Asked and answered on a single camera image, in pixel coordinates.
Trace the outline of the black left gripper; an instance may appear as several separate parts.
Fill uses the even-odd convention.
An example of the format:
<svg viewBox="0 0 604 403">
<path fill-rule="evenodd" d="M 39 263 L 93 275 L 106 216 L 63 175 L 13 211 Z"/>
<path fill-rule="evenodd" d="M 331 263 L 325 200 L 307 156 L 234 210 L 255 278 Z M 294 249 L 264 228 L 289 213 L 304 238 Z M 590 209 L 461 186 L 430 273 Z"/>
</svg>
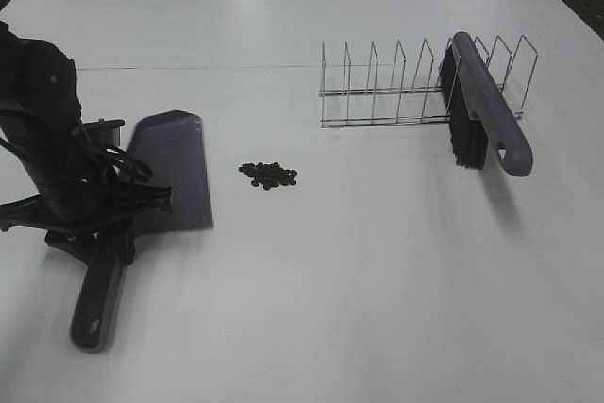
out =
<svg viewBox="0 0 604 403">
<path fill-rule="evenodd" d="M 152 170 L 119 146 L 91 141 L 83 124 L 55 134 L 41 124 L 2 124 L 1 146 L 24 166 L 38 193 L 1 206 L 1 230 L 46 230 L 45 242 L 81 262 L 92 234 L 137 214 L 168 209 L 168 188 L 148 184 Z M 134 227 L 124 222 L 120 260 L 135 258 Z"/>
</svg>

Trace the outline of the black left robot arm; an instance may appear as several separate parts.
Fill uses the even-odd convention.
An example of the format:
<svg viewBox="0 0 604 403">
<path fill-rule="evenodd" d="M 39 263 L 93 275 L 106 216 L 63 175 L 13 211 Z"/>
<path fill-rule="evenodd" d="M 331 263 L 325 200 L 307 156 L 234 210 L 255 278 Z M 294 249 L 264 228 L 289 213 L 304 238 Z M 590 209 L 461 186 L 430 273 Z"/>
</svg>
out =
<svg viewBox="0 0 604 403">
<path fill-rule="evenodd" d="M 134 217 L 172 206 L 169 188 L 149 186 L 153 172 L 144 162 L 96 135 L 122 125 L 83 123 L 74 61 L 54 44 L 19 38 L 2 24 L 1 146 L 22 163 L 38 191 L 2 205 L 2 230 L 43 229 L 70 252 L 96 233 L 124 233 L 117 255 L 131 264 Z"/>
</svg>

